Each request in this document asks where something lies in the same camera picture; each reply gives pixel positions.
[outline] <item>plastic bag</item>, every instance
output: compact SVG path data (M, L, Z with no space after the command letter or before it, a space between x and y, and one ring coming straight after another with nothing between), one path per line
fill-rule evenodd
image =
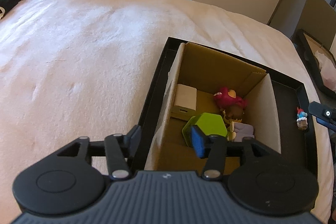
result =
M322 76L323 84L327 88L336 92L336 68L334 67L334 64L328 57L326 57L322 53L319 53L318 51L315 52L315 57L320 64L319 69Z

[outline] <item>black sneaker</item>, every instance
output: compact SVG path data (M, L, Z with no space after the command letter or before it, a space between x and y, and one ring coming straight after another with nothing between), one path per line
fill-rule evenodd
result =
M0 0L0 19L2 19L21 0Z

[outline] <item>white logo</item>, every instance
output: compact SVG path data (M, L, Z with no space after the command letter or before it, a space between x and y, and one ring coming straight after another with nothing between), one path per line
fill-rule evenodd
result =
M164 174L162 177L163 177L164 179L170 179L170 178L171 178L171 174L166 173L166 174Z

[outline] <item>white blanket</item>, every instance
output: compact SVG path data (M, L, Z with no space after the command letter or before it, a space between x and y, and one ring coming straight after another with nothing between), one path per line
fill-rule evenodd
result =
M243 15L188 0L26 0L0 21L0 223L20 210L16 175L78 136L102 140L138 122L167 37L219 48L314 86L288 38ZM320 193L330 214L333 164L315 123ZM103 161L96 166L102 169Z

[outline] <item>red toy figurine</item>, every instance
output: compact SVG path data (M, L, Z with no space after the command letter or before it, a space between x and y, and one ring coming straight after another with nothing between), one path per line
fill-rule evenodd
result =
M216 105L223 111L231 105L238 105L242 109L247 107L247 100L243 100L236 95L234 90L228 90L227 87L223 87L213 96Z

